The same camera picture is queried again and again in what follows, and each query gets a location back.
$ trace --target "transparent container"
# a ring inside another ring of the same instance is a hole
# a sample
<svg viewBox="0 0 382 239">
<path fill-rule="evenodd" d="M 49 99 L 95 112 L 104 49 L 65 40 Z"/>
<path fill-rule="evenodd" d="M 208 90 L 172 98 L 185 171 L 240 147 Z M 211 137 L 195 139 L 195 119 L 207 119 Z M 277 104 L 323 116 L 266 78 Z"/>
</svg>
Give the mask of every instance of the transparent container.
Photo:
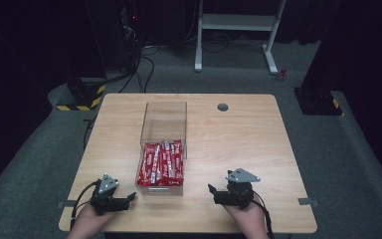
<svg viewBox="0 0 382 239">
<path fill-rule="evenodd" d="M 182 195 L 186 102 L 148 102 L 135 185 L 142 195 Z"/>
</svg>

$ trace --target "dark background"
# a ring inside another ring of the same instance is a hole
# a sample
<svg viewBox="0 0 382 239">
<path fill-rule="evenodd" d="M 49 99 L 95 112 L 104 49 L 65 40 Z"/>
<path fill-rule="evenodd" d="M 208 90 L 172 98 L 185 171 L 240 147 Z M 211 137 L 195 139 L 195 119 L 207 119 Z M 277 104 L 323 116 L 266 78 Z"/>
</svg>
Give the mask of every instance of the dark background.
<svg viewBox="0 0 382 239">
<path fill-rule="evenodd" d="M 150 6 L 145 0 L 137 2 Z M 151 29 L 150 22 L 157 25 L 157 21 L 163 21 L 165 29 L 186 34 L 192 21 L 194 9 L 189 6 L 193 6 L 193 2 L 159 2 L 160 9 L 154 11 L 164 12 L 164 8 L 174 5 L 182 14 L 167 11 L 164 15 L 148 14 L 146 19 L 148 9 L 144 7 L 143 28 Z M 205 4 L 209 11 L 218 13 L 258 14 L 255 9 L 263 9 L 270 14 L 276 11 L 277 2 L 246 1 L 244 6 L 239 1 L 207 0 Z M 73 1 L 60 3 L 84 4 Z M 304 83 L 311 90 L 320 88 L 323 92 L 339 90 L 345 93 L 382 164 L 382 1 L 342 1 L 336 11 L 338 3 L 337 0 L 289 0 L 277 42 L 288 43 L 297 39 L 306 44 L 324 38 Z M 334 13 L 336 15 L 327 32 Z M 52 110 L 48 92 L 66 82 L 55 56 L 52 41 L 55 33 L 49 31 L 50 19 L 46 1 L 0 0 L 0 174 L 26 138 Z M 182 19 L 182 24 L 177 25 L 178 19 Z"/>
</svg>

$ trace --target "round hole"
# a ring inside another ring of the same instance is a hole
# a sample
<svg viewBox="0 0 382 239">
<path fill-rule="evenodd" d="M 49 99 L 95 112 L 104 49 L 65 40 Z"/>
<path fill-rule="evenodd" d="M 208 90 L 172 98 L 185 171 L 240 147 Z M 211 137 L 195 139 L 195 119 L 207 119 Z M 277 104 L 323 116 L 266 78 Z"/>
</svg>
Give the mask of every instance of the round hole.
<svg viewBox="0 0 382 239">
<path fill-rule="evenodd" d="M 218 104 L 218 110 L 221 111 L 221 112 L 225 112 L 229 109 L 228 105 L 224 104 L 224 103 L 220 103 Z"/>
</svg>

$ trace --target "yellow and black hazard tape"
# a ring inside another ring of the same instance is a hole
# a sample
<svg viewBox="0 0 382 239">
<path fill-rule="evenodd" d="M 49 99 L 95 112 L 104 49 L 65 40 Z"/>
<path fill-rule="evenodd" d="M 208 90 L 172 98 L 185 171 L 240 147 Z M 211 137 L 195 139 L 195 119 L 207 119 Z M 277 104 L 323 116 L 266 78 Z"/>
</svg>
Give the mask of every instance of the yellow and black hazard tape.
<svg viewBox="0 0 382 239">
<path fill-rule="evenodd" d="M 106 88 L 106 85 L 102 85 L 101 87 L 99 87 L 96 91 L 96 94 L 95 96 L 93 96 L 91 99 L 90 99 L 90 103 L 87 104 L 87 105 L 67 105 L 67 104 L 60 104 L 60 105 L 57 105 L 57 108 L 58 110 L 60 111 L 82 111 L 82 112 L 85 112 L 85 111 L 92 111 L 94 110 L 98 104 L 100 103 L 101 101 L 101 96 L 103 95 L 103 91 L 104 89 Z"/>
</svg>

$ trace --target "white shelf frame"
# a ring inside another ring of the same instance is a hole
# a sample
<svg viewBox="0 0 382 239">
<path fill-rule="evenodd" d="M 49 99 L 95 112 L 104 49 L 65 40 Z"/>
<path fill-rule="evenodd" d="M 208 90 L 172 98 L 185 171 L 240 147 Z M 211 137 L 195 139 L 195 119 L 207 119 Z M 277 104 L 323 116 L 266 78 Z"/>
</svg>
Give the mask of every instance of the white shelf frame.
<svg viewBox="0 0 382 239">
<path fill-rule="evenodd" d="M 200 0 L 198 18 L 198 36 L 195 53 L 195 72 L 203 70 L 203 51 L 202 38 L 203 29 L 218 30 L 245 30 L 271 32 L 269 41 L 263 45 L 262 51 L 265 54 L 271 74 L 276 75 L 279 71 L 272 55 L 272 46 L 281 22 L 282 12 L 284 11 L 287 0 L 281 0 L 278 12 L 274 16 L 262 15 L 231 15 L 231 14 L 204 14 L 203 0 Z"/>
</svg>

